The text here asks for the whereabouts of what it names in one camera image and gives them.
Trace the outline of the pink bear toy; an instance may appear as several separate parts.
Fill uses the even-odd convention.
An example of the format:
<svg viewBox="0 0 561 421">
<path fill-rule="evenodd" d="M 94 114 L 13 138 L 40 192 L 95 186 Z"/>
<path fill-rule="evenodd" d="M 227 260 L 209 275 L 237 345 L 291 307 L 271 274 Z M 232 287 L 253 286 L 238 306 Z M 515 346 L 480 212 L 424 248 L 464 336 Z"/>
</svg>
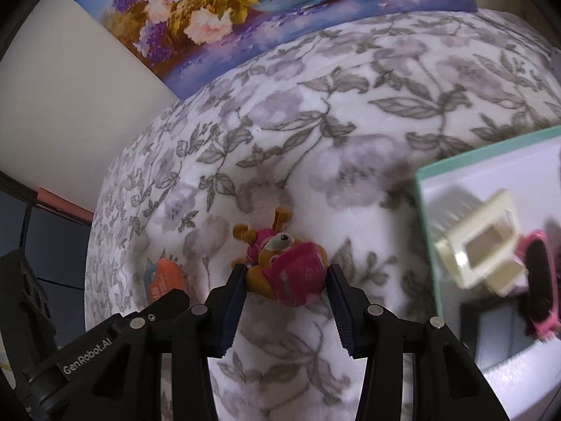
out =
<svg viewBox="0 0 561 421">
<path fill-rule="evenodd" d="M 324 291 L 328 256 L 321 245 L 286 232 L 291 219 L 291 211 L 278 207 L 271 226 L 254 229 L 238 223 L 232 234 L 247 246 L 239 262 L 248 267 L 248 290 L 284 307 L 299 308 L 315 302 Z"/>
</svg>

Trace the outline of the teal-rimmed white tray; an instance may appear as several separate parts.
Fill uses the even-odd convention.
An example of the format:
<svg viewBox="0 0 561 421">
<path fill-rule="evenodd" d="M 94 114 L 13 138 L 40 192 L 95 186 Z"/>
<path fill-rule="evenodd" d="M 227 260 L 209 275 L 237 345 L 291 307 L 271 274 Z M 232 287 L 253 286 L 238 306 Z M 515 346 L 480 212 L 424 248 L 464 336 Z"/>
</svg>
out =
<svg viewBox="0 0 561 421">
<path fill-rule="evenodd" d="M 510 420 L 560 416 L 560 130 L 422 167 L 438 315 Z"/>
</svg>

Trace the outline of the cream hair claw clip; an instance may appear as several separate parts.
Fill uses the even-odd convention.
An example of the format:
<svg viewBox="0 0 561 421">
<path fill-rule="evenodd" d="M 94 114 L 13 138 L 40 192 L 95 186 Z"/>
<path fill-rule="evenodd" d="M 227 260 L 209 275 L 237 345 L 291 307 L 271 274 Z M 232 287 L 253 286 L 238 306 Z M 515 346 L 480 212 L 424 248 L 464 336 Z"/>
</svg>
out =
<svg viewBox="0 0 561 421">
<path fill-rule="evenodd" d="M 515 256 L 520 238 L 513 197 L 500 189 L 446 229 L 434 247 L 459 289 L 483 284 L 503 298 L 527 274 Z"/>
</svg>

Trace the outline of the pink hairbrush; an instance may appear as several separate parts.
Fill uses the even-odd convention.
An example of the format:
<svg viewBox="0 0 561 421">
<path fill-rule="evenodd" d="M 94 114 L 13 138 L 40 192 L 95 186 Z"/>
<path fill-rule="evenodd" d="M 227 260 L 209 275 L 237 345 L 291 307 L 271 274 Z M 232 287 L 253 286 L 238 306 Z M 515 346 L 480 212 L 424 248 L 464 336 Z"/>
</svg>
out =
<svg viewBox="0 0 561 421">
<path fill-rule="evenodd" d="M 533 336 L 549 341 L 560 335 L 560 301 L 558 273 L 549 239 L 543 230 L 534 230 L 523 237 L 516 255 L 527 271 L 528 292 L 525 314 Z"/>
</svg>

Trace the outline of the floral tablecloth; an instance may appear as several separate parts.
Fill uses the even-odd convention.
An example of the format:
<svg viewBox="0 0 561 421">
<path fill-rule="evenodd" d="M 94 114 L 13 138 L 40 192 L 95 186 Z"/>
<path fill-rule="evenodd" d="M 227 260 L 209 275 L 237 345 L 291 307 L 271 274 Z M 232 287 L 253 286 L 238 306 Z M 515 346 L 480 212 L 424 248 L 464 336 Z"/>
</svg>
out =
<svg viewBox="0 0 561 421">
<path fill-rule="evenodd" d="M 114 159 L 87 251 L 85 322 L 147 307 L 143 273 L 183 268 L 195 302 L 246 251 L 245 223 L 313 240 L 401 318 L 434 313 L 414 203 L 423 165 L 556 126 L 554 45 L 506 12 L 413 12 L 305 35 L 169 107 Z"/>
</svg>

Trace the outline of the flower painting canvas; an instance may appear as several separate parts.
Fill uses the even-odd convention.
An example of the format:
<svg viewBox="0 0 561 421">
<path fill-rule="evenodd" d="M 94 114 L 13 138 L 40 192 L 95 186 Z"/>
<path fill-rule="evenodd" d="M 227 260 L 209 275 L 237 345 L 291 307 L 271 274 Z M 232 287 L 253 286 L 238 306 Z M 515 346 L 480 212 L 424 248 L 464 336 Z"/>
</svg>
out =
<svg viewBox="0 0 561 421">
<path fill-rule="evenodd" d="M 281 44 L 400 12 L 474 12 L 475 0 L 76 0 L 177 97 Z"/>
</svg>

